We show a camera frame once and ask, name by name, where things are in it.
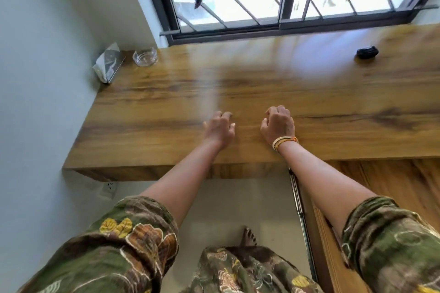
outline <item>orange bracelet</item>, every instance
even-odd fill
[[[283,138],[283,139],[278,140],[278,141],[276,142],[276,144],[274,145],[274,149],[275,149],[275,151],[278,152],[278,147],[279,147],[283,142],[285,142],[285,141],[296,141],[298,144],[300,143],[300,142],[298,141],[298,138],[296,138],[296,137],[293,137],[293,138]]]

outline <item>electrical outlet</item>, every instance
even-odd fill
[[[114,194],[116,193],[116,187],[118,186],[117,182],[105,182],[102,184],[102,188],[99,191],[98,196],[103,199],[113,199]]]

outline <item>glass ashtray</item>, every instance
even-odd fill
[[[133,60],[137,66],[153,65],[157,62],[157,50],[155,48],[137,50],[133,54]]]

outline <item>foot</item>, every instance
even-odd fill
[[[256,238],[249,227],[245,227],[243,231],[242,241],[240,247],[256,246]]]

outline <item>floral pants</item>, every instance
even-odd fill
[[[120,201],[66,242],[21,293],[158,293],[179,250],[170,213],[146,197]],[[342,249],[378,293],[440,293],[440,236],[416,213],[374,197],[349,216]],[[268,248],[210,247],[183,293],[321,293]]]

